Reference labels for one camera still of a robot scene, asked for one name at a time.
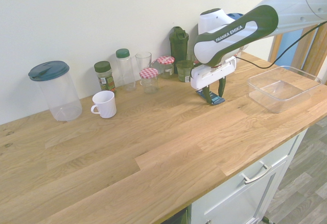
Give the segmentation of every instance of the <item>silver handle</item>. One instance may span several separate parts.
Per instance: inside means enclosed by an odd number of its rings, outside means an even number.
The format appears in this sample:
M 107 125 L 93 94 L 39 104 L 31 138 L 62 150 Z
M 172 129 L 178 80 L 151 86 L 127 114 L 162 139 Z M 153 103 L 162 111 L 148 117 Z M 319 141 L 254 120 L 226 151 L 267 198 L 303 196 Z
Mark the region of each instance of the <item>silver handle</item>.
M 265 171 L 263 171 L 261 174 L 259 174 L 258 176 L 252 178 L 252 179 L 249 179 L 248 177 L 244 176 L 244 179 L 245 179 L 245 185 L 246 184 L 249 184 L 249 183 L 252 183 L 252 182 L 255 182 L 256 180 L 260 179 L 261 177 L 263 177 L 265 174 L 267 174 L 270 169 L 271 169 L 272 166 L 267 166 L 264 164 L 264 168 L 266 169 Z

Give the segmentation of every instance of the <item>green bottle cap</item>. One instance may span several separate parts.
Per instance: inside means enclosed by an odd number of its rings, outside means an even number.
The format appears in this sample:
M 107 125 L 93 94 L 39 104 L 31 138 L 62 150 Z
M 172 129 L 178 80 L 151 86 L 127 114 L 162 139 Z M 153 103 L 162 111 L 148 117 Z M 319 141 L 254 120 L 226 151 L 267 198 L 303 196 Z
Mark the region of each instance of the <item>green bottle cap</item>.
M 187 45 L 189 35 L 181 27 L 174 27 L 174 32 L 169 35 L 170 42 L 184 42 Z
M 101 61 L 94 64 L 96 72 L 102 73 L 111 70 L 110 63 L 108 61 Z
M 126 58 L 129 57 L 129 50 L 128 49 L 119 49 L 116 51 L 116 57 L 118 58 Z

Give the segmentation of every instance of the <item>checkered jar lid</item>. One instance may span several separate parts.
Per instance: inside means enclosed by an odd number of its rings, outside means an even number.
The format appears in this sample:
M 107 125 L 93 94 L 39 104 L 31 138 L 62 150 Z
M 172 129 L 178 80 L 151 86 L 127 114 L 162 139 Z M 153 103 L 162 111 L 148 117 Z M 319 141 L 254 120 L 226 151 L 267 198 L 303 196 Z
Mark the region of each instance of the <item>checkered jar lid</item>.
M 142 79 L 151 79 L 158 76 L 158 70 L 152 67 L 147 67 L 139 72 Z
M 163 56 L 163 57 L 159 57 L 159 58 L 157 59 L 157 61 L 158 61 L 158 63 L 160 63 L 160 64 L 164 64 L 164 65 L 166 65 L 166 64 L 172 64 L 172 63 L 174 63 L 175 58 L 173 58 L 173 57 L 171 57 L 171 56 Z

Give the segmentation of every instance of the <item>mug handle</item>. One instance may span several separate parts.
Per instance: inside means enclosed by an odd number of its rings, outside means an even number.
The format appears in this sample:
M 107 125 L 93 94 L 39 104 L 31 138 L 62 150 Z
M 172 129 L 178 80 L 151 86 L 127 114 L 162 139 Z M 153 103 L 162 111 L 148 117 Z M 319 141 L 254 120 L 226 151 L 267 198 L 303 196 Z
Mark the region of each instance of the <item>mug handle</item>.
M 91 112 L 94 113 L 94 114 L 100 114 L 100 112 L 95 112 L 95 111 L 94 111 L 94 108 L 98 108 L 98 110 L 99 110 L 99 107 L 98 107 L 97 105 L 93 105 L 93 106 L 91 107 Z

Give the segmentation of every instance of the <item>jar label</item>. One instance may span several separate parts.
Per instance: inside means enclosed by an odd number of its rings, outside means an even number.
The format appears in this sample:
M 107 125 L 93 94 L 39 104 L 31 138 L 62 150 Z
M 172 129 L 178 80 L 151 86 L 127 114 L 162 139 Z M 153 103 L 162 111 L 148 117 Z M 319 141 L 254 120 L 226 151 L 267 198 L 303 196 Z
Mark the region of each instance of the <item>jar label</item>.
M 165 72 L 169 72 L 169 75 L 173 75 L 173 69 L 172 68 L 166 69 Z
M 101 90 L 111 90 L 112 92 L 116 93 L 116 87 L 114 85 L 112 75 L 105 78 L 99 78 L 99 83 Z

